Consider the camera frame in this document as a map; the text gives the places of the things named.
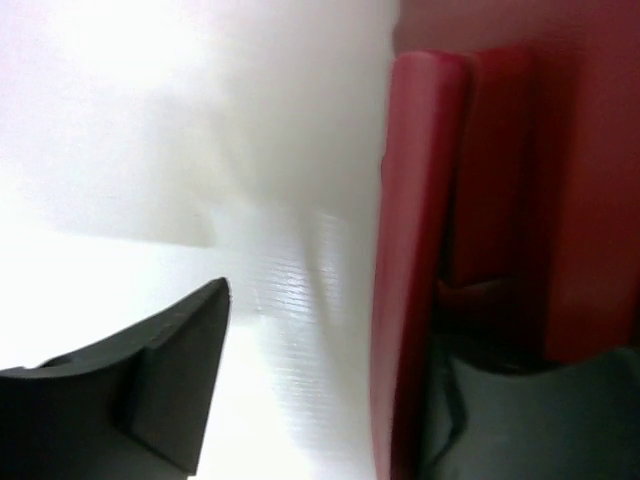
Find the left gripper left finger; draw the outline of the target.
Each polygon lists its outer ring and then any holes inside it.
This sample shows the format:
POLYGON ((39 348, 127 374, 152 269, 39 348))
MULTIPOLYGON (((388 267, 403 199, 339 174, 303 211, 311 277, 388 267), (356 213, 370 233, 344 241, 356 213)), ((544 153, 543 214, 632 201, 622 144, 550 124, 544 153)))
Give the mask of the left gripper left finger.
POLYGON ((5 479, 186 479, 230 313, 226 279, 84 348, 1 374, 5 479))

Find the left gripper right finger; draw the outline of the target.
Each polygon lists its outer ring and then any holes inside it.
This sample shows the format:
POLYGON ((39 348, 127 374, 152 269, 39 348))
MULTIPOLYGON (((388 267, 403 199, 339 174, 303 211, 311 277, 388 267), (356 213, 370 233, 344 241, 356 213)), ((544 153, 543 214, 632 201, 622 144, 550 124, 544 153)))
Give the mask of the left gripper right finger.
POLYGON ((432 350, 423 479, 636 479, 639 352, 535 369, 475 345, 432 350))

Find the red suitcase blue lining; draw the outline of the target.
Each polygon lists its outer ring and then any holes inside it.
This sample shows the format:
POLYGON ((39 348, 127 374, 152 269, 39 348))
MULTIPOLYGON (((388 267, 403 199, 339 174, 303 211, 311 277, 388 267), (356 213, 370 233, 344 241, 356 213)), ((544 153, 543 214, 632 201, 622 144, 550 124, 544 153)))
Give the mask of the red suitcase blue lining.
POLYGON ((432 350, 639 352, 639 5, 403 1, 376 248, 376 475, 420 476, 432 350))

